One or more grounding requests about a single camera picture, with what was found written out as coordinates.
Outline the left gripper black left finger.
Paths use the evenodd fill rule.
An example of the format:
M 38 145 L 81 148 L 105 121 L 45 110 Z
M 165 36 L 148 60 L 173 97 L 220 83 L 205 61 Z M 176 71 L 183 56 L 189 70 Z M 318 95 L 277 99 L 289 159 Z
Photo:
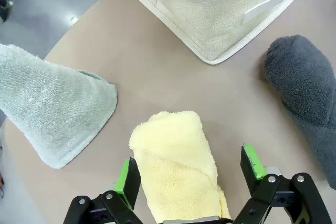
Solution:
M 137 163 L 130 157 L 124 162 L 113 190 L 100 193 L 95 199 L 77 196 L 71 201 L 64 224 L 141 223 L 133 212 L 140 185 Z

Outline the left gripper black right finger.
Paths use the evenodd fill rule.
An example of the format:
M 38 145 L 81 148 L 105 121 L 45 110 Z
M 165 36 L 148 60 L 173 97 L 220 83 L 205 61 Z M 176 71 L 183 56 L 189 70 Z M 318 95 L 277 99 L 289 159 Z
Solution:
M 308 173 L 285 178 L 266 171 L 251 145 L 241 148 L 240 167 L 251 198 L 233 223 L 264 223 L 272 208 L 283 208 L 292 223 L 331 223 L 322 197 Z

